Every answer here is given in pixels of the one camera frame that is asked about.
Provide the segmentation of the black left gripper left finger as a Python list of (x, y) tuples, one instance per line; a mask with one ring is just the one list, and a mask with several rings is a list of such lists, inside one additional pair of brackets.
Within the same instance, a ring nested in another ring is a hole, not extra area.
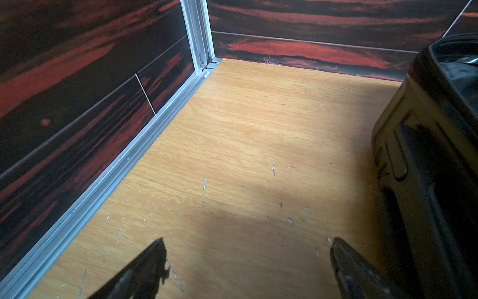
[(91, 299), (154, 299), (160, 284), (169, 278), (167, 250), (162, 238), (156, 239)]

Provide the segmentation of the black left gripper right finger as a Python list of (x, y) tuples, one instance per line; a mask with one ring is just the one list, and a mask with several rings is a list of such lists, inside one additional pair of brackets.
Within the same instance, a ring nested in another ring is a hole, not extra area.
[(343, 299), (409, 299), (405, 291), (386, 278), (340, 237), (334, 238), (330, 259)]

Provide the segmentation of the black hard-shell suitcase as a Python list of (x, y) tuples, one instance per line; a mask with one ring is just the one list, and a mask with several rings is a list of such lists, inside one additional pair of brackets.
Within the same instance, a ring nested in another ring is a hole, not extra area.
[(478, 35), (413, 60), (372, 132), (387, 270), (417, 299), (478, 296)]

